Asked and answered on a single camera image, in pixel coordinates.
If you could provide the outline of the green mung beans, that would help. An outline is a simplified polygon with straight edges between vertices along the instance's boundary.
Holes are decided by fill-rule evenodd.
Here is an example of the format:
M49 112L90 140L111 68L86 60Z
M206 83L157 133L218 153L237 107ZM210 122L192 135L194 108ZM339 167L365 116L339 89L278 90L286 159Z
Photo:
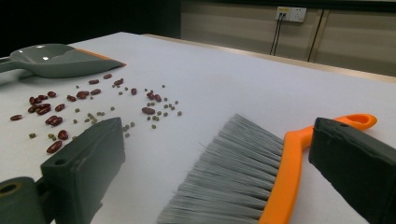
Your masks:
M164 97L164 98L162 98L162 101L161 101L161 103L167 103L167 101L168 101L168 98L166 98L166 97ZM155 100L153 100L153 101L150 101L150 99L148 99L148 101L147 101L147 103L148 102L155 102L155 105L157 104L157 105L160 105L160 103L159 102L157 102L157 101L155 101ZM145 114L143 114L142 113L142 110L141 110L141 114L142 114L142 116L144 115L144 117L146 118L146 120L148 120L147 122L149 122L150 120L152 121L152 122L154 122L153 124L151 124L150 125L150 127L151 127L151 129L156 129L157 128L157 125L155 124L155 122L158 122L162 117L167 117L167 116L169 116L169 111L174 111L174 112L176 112L176 108L175 108L175 105L177 105L178 104L178 101L174 101L174 104L172 105L172 104L163 104L162 105L162 107L163 108L159 108L158 106L158 108L156 109L156 108L154 108L155 107L155 105L154 106L150 106L151 108L153 108L153 109L155 109L156 110L156 113L158 113L158 112L160 112L161 114L160 115L155 115L155 117L152 117L152 116L150 116L150 119L148 120L148 115L145 115ZM87 122L87 121L85 121L87 118L88 118L88 115L90 114L90 115L94 115L94 117L96 118L96 122L95 122L95 124L98 124L99 123L99 121L104 121L105 120L105 116L107 116L107 115L110 115L110 114L108 114L108 113L105 113L106 111L97 111L97 113L94 115L93 113L87 113L87 115L84 117L84 120L79 120L79 119L76 119L76 118L73 118L73 119L70 119L70 118L66 118L66 119L64 119L64 121L60 124L60 125L62 125L63 123L65 123L65 120L66 121L70 121L70 122L72 122L73 124L78 124L79 122L85 122L85 123L90 123L91 125L94 125L94 124L92 124L91 122ZM135 120L130 120L131 122L124 122L123 123L123 121L121 122L121 130L125 133L125 137L129 137L130 136L130 134L128 133L129 132L129 129L131 129L131 128L133 128L134 126L135 126ZM54 127L51 127L51 126L49 126L49 125L47 125L46 123L45 123L45 126L46 127L50 127L50 128L54 128ZM70 133L69 133L69 131L70 130L66 130L67 132L68 132L68 135L69 135L69 138L71 138L71 139L75 139L76 137L75 136L72 136ZM34 132L30 132L30 133L35 133L35 137L37 136L37 132L36 131L34 131ZM47 134L47 136L48 136L48 138L49 138L49 134L50 135L55 135L55 136L57 136L57 134L58 133L54 133L54 132L49 132L48 134Z

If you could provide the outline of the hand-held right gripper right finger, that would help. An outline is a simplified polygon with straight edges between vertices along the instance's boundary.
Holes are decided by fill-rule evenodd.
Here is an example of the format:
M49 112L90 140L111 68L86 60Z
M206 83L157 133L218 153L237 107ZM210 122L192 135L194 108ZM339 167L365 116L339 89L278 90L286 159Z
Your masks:
M308 160L370 224L396 224L396 149L340 121L318 118Z

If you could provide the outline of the black curtain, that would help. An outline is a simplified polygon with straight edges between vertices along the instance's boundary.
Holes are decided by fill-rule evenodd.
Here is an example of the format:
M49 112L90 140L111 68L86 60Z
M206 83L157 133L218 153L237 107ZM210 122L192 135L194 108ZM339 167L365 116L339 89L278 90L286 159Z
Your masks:
M0 0L0 57L117 32L180 36L181 0Z

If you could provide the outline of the grey dustpan with orange edge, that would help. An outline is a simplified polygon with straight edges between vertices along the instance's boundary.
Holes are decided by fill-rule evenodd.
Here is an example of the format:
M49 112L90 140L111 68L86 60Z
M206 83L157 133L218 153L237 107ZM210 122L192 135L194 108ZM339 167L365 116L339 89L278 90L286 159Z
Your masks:
M83 77L123 66L125 63L64 44L35 45L0 58L0 73L21 69L44 78Z

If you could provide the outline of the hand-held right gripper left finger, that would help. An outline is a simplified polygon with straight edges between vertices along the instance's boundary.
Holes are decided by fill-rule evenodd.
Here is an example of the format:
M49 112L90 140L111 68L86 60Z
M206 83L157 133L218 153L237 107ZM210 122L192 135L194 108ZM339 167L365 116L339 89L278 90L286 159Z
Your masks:
M91 224L125 162L121 119L102 120L41 164L48 223Z

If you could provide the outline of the red kidney beans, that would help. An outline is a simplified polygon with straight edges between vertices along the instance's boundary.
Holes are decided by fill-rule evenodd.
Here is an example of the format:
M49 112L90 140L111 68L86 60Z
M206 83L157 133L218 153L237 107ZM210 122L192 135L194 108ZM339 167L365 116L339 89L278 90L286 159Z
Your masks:
M111 78L112 75L111 74L107 74L104 75L104 79L107 78ZM121 84L123 84L124 79L120 78L116 81L114 81L112 87L115 88L119 88ZM99 83L99 79L93 79L89 81L90 85L93 84L97 84ZM94 89L91 91L78 91L76 95L70 95L68 94L66 96L66 100L68 102L75 102L77 99L81 100L81 99L86 99L87 97L90 97L90 99L93 99L94 95L100 94L102 92L101 89ZM132 95L137 95L137 88L131 88L130 93ZM47 113L49 113L52 109L51 104L41 104L43 100L46 100L48 98L54 98L57 96L57 93L54 91L49 91L47 93L47 95L38 95L36 98L35 97L30 97L29 102L31 104L31 106L28 109L28 113L36 113L38 116L43 116ZM157 102L161 102L162 98L161 95L159 94L154 94L153 91L149 91L147 93L147 97L148 99L150 99L150 101L157 101ZM155 102L148 102L147 106L142 107L142 113L145 115L148 115L148 120L150 119L150 116L155 117L155 115L160 115L161 111L156 113L156 110L151 108L150 106L154 106ZM56 105L55 107L53 107L54 111L56 112L60 112L63 111L65 109L65 104L59 104ZM10 117L11 121L15 121L15 120L20 120L23 118L23 115L21 114L16 114ZM64 118L61 116L57 116L57 115L52 115L50 117L48 117L45 120L45 123L51 127L56 127L58 125L60 125L62 122L64 121ZM88 118L85 120L87 122L91 122L92 124L95 124L95 122L97 121L96 118L94 117L94 115L88 115ZM35 133L29 133L29 137L30 138L34 138L35 137ZM52 154L55 153L56 151L58 151L62 145L63 145L63 141L67 140L69 138L68 132L66 130L60 130L57 134L57 136L55 135L50 135L49 134L49 138L52 139L54 141L54 143L48 147L47 149L47 153Z

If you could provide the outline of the orange brush with grey bristles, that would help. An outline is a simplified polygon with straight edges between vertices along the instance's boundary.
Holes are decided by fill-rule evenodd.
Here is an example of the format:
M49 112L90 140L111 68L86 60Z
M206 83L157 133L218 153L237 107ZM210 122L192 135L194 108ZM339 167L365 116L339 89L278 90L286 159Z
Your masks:
M288 224L312 134L308 126L279 138L234 115L205 147L157 224Z

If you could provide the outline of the white wall socket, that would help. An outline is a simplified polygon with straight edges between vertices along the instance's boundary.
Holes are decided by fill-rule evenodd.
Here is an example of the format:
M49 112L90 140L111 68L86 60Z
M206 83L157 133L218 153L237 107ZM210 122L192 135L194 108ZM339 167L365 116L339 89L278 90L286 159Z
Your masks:
M278 21L303 22L307 9L304 7L278 7L276 19Z

